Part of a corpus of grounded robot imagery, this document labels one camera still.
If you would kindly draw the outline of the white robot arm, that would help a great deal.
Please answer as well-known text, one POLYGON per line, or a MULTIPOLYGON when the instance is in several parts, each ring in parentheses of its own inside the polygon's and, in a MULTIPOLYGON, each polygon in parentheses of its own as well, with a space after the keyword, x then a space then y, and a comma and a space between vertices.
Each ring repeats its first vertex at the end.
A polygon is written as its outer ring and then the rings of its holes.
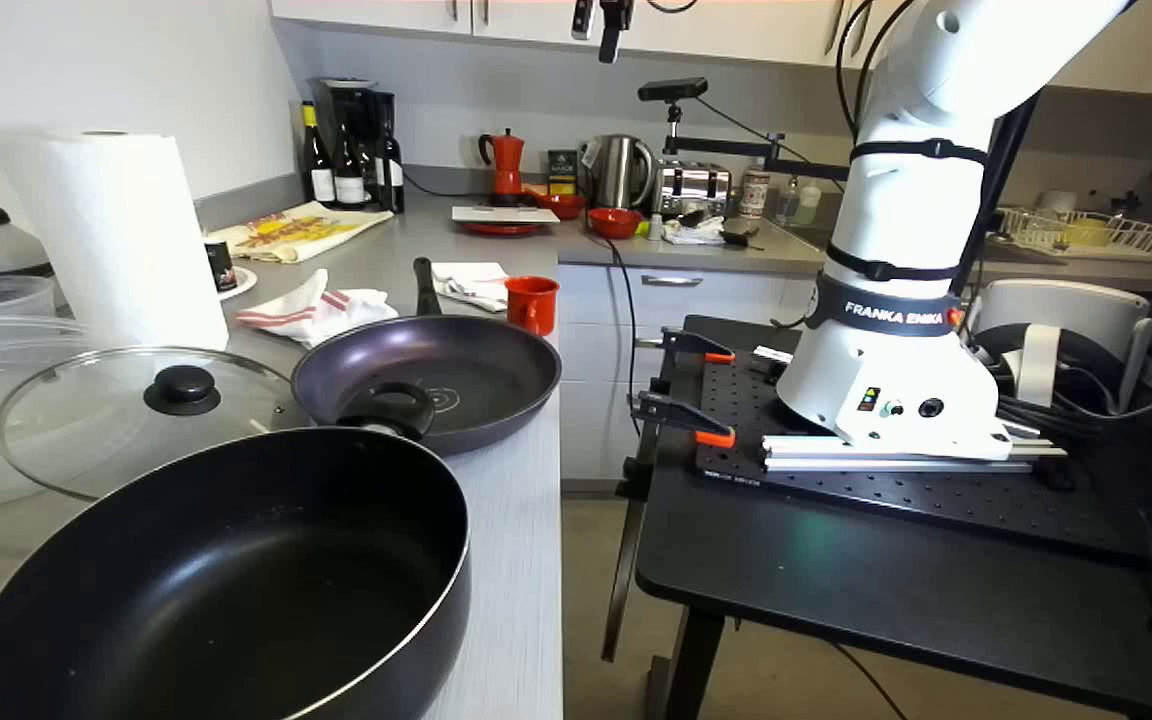
POLYGON ((817 306, 774 395, 846 449, 1002 459, 999 386, 947 310, 993 127, 1132 0, 913 0, 870 69, 817 306))

